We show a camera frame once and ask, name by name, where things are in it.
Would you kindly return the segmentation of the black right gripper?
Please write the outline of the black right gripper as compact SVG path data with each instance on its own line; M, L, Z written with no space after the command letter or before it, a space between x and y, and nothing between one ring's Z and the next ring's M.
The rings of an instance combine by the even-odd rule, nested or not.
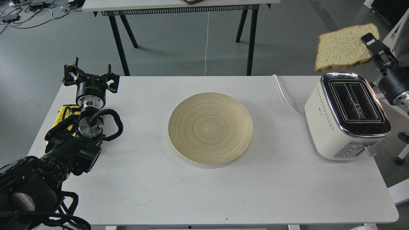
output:
M390 105L409 105L409 70L400 67L397 58L383 42L372 33L361 37L377 70L383 75L377 86Z

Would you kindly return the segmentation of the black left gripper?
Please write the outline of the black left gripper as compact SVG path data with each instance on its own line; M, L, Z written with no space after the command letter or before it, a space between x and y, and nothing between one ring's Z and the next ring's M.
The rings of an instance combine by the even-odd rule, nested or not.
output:
M76 104L80 108L95 107L102 109L106 104L106 90L118 93L120 76L112 72L108 65L108 72L101 76L86 74L78 67L79 58L70 65L64 65L63 85L77 85Z

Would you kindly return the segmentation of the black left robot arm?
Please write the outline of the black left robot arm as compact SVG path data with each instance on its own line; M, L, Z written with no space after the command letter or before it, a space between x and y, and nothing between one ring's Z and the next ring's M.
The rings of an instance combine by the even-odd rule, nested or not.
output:
M73 174L88 173L101 144L118 138L124 126L119 114L104 109L106 91L118 92L120 76L111 66L104 75L85 73L74 64L64 66L63 85L76 85L76 104L61 109L60 121L46 133L45 154L27 156L1 168L1 229L32 230L41 224L65 230L90 230L74 215L79 197L63 191Z

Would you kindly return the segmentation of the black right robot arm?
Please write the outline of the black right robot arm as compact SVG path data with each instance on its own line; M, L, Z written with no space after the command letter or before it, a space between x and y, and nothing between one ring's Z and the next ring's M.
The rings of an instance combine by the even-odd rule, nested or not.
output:
M375 85L380 89L390 105L409 106L409 73L407 66L401 66L397 58L380 40L372 33L361 37L362 43L370 53L372 62L375 64L381 77Z

